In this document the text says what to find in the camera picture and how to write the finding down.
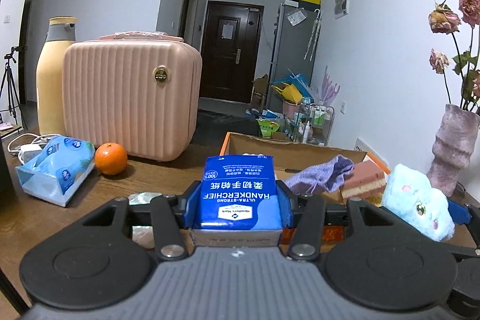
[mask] fluffy blue toy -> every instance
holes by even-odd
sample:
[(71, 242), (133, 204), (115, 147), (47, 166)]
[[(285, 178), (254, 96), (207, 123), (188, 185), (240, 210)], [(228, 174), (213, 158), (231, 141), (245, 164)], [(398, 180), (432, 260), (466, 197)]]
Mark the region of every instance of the fluffy blue toy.
[(382, 206), (432, 240), (451, 239), (455, 231), (445, 195), (431, 187), (425, 174), (402, 164), (388, 176)]

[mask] refrigerator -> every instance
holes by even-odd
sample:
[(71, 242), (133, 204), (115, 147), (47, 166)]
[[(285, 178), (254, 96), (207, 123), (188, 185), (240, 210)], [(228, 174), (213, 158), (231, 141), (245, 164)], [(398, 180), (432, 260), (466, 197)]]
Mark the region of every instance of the refrigerator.
[(311, 74), (314, 69), (315, 54), (312, 61), (310, 61), (310, 55), (312, 50), (316, 48), (315, 42), (312, 42), (306, 60), (304, 60), (304, 56), (317, 14), (313, 11), (303, 10), (307, 14), (307, 18), (299, 24), (292, 26), (287, 17), (289, 13), (295, 10), (297, 10), (296, 7), (284, 3), (278, 9), (277, 29), (275, 30), (266, 98), (266, 107), (274, 112), (282, 112), (283, 102), (273, 92), (271, 88), (273, 83), (290, 75), (289, 70), (291, 70), (294, 74), (305, 75), (310, 84)]

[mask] pink suitcase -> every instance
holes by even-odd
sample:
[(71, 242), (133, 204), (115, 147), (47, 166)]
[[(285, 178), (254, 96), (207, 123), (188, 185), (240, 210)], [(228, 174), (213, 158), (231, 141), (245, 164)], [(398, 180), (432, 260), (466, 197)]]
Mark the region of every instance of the pink suitcase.
[(194, 135), (202, 58), (178, 37), (132, 37), (106, 36), (68, 48), (67, 135), (95, 146), (115, 142), (133, 156), (174, 160)]

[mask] orange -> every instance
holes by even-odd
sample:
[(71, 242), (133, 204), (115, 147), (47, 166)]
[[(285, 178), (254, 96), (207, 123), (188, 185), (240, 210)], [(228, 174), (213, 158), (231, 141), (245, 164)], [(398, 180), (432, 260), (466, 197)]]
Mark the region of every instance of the orange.
[(105, 175), (120, 174), (127, 167), (125, 148), (117, 143), (102, 144), (95, 152), (95, 165)]

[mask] gray thermos neck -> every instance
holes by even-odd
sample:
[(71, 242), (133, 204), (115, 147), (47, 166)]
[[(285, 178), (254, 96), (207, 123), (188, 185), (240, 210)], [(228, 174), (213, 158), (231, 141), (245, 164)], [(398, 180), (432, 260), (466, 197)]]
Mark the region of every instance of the gray thermos neck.
[(75, 24), (50, 25), (46, 36), (47, 43), (49, 41), (75, 41)]

